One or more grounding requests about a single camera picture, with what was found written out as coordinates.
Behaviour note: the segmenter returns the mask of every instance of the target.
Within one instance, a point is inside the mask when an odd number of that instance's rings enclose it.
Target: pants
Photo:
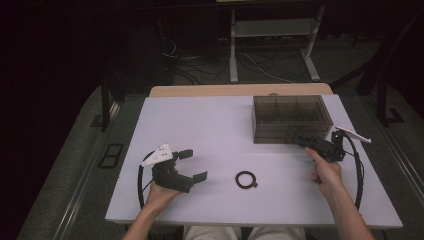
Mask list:
[[[240,227],[219,226],[186,226],[183,239],[185,240],[240,240]],[[303,228],[287,227],[255,227],[248,240],[305,240]]]

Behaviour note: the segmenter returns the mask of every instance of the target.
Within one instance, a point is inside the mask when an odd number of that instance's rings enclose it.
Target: storage box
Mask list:
[[[333,122],[322,97],[254,96],[254,143],[295,144],[297,134],[325,138]]]

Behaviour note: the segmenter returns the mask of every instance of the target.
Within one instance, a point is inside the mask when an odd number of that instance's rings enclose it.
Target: human arm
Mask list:
[[[340,239],[375,239],[343,185],[340,165],[328,163],[308,147],[305,151],[315,161],[311,180],[320,182],[319,189],[330,206]]]
[[[144,240],[149,234],[155,218],[169,205],[181,192],[163,188],[152,181],[149,196],[123,240]]]

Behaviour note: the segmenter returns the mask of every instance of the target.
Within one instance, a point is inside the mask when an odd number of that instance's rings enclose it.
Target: black circular object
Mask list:
[[[239,181],[238,179],[239,179],[239,177],[240,177],[241,175],[243,175],[243,174],[247,174],[247,175],[250,175],[250,176],[252,177],[252,183],[251,183],[251,184],[246,185],[246,186],[241,185],[241,183],[240,183],[240,181]],[[236,183],[237,183],[237,186],[239,186],[239,187],[240,187],[240,188],[242,188],[242,189],[249,189],[249,188],[251,188],[251,187],[257,187],[257,186],[258,186],[258,184],[256,183],[256,177],[255,177],[255,175],[254,175],[253,173],[249,172],[249,171],[242,171],[242,172],[239,172],[239,173],[236,175]]]

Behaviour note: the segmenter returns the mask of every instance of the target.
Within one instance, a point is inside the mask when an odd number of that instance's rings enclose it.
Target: person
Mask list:
[[[328,163],[316,151],[306,147],[306,153],[315,161],[316,168],[310,178],[319,183],[319,190],[327,200],[337,232],[341,240],[375,239],[362,219],[352,198],[347,192],[341,177],[338,163]],[[124,240],[146,239],[149,230],[161,211],[181,192],[158,186],[154,181],[149,196],[134,223],[123,237]],[[236,227],[187,227],[185,239],[240,239],[240,228]],[[305,239],[299,228],[254,228],[249,240],[265,239]]]

